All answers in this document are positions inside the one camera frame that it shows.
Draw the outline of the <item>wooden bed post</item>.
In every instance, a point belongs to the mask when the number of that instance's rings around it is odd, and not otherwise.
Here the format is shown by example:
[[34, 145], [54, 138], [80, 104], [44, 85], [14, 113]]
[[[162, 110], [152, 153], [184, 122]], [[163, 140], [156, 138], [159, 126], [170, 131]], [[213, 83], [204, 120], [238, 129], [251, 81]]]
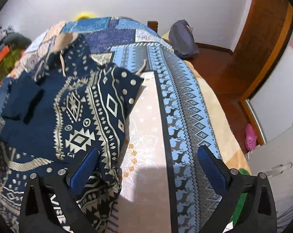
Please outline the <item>wooden bed post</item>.
[[157, 21], [148, 21], [147, 26], [152, 29], [154, 32], [158, 32], [158, 22]]

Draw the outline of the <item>yellow plush toy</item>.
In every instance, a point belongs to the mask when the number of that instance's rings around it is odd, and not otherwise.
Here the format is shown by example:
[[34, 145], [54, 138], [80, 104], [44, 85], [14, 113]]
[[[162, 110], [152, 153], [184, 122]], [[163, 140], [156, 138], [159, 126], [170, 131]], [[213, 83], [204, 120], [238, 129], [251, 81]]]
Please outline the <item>yellow plush toy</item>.
[[84, 19], [92, 19], [96, 18], [97, 16], [92, 12], [80, 12], [74, 17], [74, 21], [80, 21]]

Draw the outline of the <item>pink croc shoe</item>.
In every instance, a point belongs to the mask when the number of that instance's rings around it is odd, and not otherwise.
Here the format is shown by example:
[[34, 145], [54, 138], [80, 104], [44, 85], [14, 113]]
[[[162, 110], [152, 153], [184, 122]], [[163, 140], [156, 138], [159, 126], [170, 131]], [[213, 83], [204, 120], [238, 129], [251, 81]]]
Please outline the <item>pink croc shoe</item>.
[[257, 145], [257, 134], [255, 133], [251, 124], [245, 127], [245, 146], [248, 151], [255, 149]]

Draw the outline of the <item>wooden door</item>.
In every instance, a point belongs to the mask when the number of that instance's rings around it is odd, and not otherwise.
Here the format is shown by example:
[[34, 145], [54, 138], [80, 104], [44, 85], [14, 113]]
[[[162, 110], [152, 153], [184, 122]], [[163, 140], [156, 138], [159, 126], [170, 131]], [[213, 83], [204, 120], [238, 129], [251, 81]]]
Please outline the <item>wooden door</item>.
[[252, 0], [243, 31], [233, 52], [237, 72], [246, 81], [240, 101], [258, 91], [275, 68], [293, 30], [288, 0]]

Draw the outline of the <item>grey backpack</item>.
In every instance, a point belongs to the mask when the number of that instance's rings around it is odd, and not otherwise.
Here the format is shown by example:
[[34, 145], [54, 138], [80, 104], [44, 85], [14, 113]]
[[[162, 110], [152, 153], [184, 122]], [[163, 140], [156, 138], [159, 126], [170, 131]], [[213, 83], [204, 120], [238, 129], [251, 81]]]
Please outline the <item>grey backpack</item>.
[[175, 22], [169, 31], [169, 43], [174, 53], [181, 59], [191, 58], [199, 54], [191, 27], [185, 19]]

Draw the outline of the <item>beige blanket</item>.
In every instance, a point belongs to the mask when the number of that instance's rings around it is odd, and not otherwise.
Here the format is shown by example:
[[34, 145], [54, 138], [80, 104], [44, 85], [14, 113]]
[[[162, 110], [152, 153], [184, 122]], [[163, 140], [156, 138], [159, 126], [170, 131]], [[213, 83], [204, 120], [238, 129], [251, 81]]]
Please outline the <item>beige blanket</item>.
[[224, 163], [229, 168], [243, 169], [247, 173], [251, 173], [216, 94], [189, 61], [184, 63], [192, 71], [198, 82]]

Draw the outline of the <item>navy patterned hoodie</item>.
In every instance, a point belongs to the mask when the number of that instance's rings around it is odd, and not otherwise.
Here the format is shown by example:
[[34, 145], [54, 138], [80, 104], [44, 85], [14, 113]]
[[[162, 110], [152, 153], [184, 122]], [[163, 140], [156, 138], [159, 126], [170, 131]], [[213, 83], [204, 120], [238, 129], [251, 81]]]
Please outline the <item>navy patterned hoodie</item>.
[[52, 176], [81, 164], [73, 197], [104, 232], [121, 191], [117, 161], [126, 119], [143, 79], [92, 59], [85, 36], [61, 33], [34, 68], [4, 81], [0, 96], [0, 214], [19, 232], [23, 195], [32, 174]]

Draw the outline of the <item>blue patchwork bedspread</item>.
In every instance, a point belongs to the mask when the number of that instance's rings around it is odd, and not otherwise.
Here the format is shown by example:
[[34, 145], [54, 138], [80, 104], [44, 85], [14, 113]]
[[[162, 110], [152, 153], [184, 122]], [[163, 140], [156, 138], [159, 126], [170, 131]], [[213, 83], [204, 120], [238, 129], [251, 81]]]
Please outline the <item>blue patchwork bedspread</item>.
[[222, 158], [198, 82], [158, 34], [125, 17], [99, 17], [60, 22], [38, 37], [16, 63], [10, 76], [29, 71], [47, 54], [60, 33], [84, 34], [91, 56], [100, 64], [113, 62], [137, 70], [146, 61], [151, 75], [145, 83], [160, 86], [161, 114], [147, 107], [145, 93], [130, 119], [122, 157], [122, 191], [107, 232], [198, 232], [221, 197], [197, 161], [206, 145]]

